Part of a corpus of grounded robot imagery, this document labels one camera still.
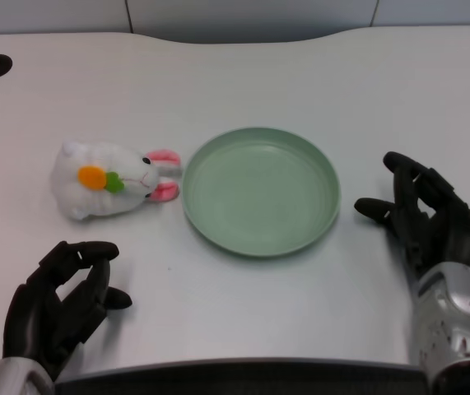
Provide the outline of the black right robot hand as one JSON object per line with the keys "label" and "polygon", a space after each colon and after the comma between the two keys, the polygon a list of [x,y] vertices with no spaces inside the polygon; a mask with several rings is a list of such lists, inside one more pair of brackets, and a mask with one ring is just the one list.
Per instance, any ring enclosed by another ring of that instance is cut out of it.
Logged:
{"label": "black right robot hand", "polygon": [[470,267],[470,208],[436,170],[389,152],[394,201],[363,197],[354,208],[384,226],[404,247],[413,274],[423,277],[441,263]]}

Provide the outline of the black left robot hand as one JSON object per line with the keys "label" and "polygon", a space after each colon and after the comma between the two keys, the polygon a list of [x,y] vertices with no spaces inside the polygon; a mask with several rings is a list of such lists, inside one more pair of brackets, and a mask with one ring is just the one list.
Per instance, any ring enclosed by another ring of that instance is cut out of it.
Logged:
{"label": "black left robot hand", "polygon": [[57,379],[110,310],[133,304],[126,292],[109,286],[110,261],[118,255],[110,242],[58,243],[16,289],[4,325],[2,356],[33,360]]}

